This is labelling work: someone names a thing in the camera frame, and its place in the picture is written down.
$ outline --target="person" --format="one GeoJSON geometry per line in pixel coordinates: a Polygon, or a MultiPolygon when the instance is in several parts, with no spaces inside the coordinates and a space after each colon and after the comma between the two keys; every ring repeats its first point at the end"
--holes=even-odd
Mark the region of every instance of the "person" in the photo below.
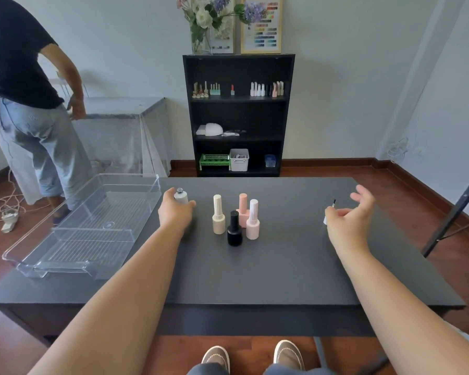
{"type": "MultiPolygon", "coordinates": [[[[13,0],[0,0],[0,138],[29,152],[40,193],[55,209],[64,201],[62,194],[70,198],[92,174],[64,100],[38,64],[38,53],[71,87],[72,118],[84,118],[82,83],[75,65],[26,9],[13,0]]],[[[54,224],[68,213],[67,208],[56,211],[54,224]]]]}
{"type": "MultiPolygon", "coordinates": [[[[375,199],[363,186],[356,189],[351,194],[359,203],[356,208],[326,209],[328,234],[394,369],[400,375],[469,374],[469,342],[370,253],[367,235],[375,199]]],[[[80,310],[29,375],[142,373],[177,248],[196,205],[177,203],[174,192],[163,195],[158,230],[80,310]]],[[[304,369],[298,348],[282,341],[265,374],[297,375],[304,369]]],[[[212,347],[189,375],[229,372],[227,351],[212,347]]]]}

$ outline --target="clear plastic tray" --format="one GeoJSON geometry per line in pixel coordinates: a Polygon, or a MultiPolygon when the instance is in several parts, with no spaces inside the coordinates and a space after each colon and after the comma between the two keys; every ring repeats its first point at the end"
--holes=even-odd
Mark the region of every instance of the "clear plastic tray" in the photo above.
{"type": "Polygon", "coordinates": [[[2,256],[27,277],[87,272],[109,279],[123,265],[162,195],[158,175],[99,174],[54,227],[49,214],[2,256]]]}

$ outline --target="glass vase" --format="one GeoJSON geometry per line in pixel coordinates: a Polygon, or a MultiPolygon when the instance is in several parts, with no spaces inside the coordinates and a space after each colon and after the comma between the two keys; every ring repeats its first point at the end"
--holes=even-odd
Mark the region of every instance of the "glass vase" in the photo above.
{"type": "Polygon", "coordinates": [[[212,54],[212,29],[208,28],[198,37],[191,33],[191,51],[193,55],[211,55],[212,54]]]}

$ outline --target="flower vase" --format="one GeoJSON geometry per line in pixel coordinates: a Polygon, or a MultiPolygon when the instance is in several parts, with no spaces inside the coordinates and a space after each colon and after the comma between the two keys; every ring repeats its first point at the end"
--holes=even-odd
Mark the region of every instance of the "flower vase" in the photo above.
{"type": "Polygon", "coordinates": [[[212,29],[208,28],[199,32],[191,31],[191,51],[193,55],[212,54],[212,29]]]}

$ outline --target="light blue jeans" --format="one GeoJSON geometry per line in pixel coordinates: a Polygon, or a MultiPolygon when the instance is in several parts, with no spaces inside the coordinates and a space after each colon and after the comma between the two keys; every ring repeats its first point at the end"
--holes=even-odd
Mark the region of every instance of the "light blue jeans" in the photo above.
{"type": "Polygon", "coordinates": [[[0,128],[30,153],[44,197],[72,197],[92,176],[87,153],[63,105],[55,109],[27,107],[0,97],[0,128]]]}
{"type": "MultiPolygon", "coordinates": [[[[328,368],[315,368],[309,371],[293,370],[282,365],[271,365],[264,372],[264,375],[334,375],[328,368]]],[[[228,372],[218,363],[206,363],[194,366],[188,375],[229,375],[228,372]]]]}

